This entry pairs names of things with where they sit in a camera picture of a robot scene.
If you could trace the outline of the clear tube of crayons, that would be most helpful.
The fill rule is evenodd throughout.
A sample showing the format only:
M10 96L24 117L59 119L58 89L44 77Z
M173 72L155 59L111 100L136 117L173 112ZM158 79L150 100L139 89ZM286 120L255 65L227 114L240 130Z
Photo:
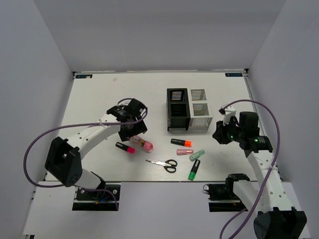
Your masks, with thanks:
M148 152L148 153L152 152L154 149L154 146L151 142L144 140L138 135L131 137L130 142L138 144L140 147L143 148L145 152Z

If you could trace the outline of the orange cap black highlighter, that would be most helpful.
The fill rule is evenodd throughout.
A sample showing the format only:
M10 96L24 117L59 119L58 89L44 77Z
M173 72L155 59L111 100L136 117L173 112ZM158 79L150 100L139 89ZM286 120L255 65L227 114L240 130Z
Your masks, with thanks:
M179 146L185 146L185 147L192 147L192 142L188 140L181 140L181 139L175 139L172 138L170 140L171 144L179 145Z

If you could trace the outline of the green cap black highlighter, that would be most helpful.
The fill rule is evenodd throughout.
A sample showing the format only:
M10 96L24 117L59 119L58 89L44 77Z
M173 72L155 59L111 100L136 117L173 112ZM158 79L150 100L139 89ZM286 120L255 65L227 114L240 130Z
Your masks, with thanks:
M193 181L200 166L200 160L196 159L188 175L188 180Z

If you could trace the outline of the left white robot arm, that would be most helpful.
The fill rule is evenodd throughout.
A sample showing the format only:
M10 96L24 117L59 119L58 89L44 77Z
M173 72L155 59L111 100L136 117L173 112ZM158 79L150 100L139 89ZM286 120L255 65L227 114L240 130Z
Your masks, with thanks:
M118 134L122 142L145 133L144 118L148 113L146 105L130 98L129 103L108 109L97 123L89 124L84 130L71 137L55 138L50 145L45 169L65 187L78 186L88 189L95 199L105 194L104 180L82 167L82 159L94 147L110 136Z

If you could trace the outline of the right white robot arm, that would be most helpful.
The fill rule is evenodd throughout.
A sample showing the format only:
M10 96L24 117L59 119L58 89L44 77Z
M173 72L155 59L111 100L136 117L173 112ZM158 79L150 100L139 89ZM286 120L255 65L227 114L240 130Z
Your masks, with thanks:
M260 135L258 115L254 112L221 110L224 119L216 123L213 138L219 144L239 143L253 168L260 189L256 191L246 174L230 174L224 192L239 198L253 221L258 239L298 239L306 226L307 217L290 201L276 168L277 153L266 136Z

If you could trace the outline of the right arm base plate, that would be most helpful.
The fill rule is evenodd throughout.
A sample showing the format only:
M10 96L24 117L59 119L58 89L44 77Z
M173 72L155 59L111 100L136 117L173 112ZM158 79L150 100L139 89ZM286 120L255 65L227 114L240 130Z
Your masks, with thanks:
M205 184L203 191L208 195L210 212L247 211L242 201L236 195L226 191L225 184Z

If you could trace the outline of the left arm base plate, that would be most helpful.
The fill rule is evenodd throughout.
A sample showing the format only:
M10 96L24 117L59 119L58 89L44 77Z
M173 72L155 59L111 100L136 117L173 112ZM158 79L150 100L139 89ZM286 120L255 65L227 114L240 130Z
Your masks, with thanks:
M106 184L105 188L113 193L117 202L108 192L87 192L83 189L77 189L72 210L73 211L117 211L116 205L120 203L120 183Z

